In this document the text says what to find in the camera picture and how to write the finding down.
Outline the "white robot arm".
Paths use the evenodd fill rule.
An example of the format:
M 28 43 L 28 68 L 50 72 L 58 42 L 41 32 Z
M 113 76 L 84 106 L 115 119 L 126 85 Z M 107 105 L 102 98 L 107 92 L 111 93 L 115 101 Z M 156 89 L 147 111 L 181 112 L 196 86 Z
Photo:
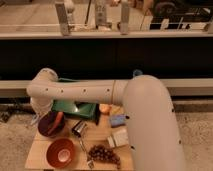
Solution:
M 54 100 L 119 105 L 135 171 L 185 171 L 186 162 L 173 103 L 166 86 L 150 75 L 129 80 L 63 83 L 50 68 L 41 69 L 26 88 L 35 108 Z

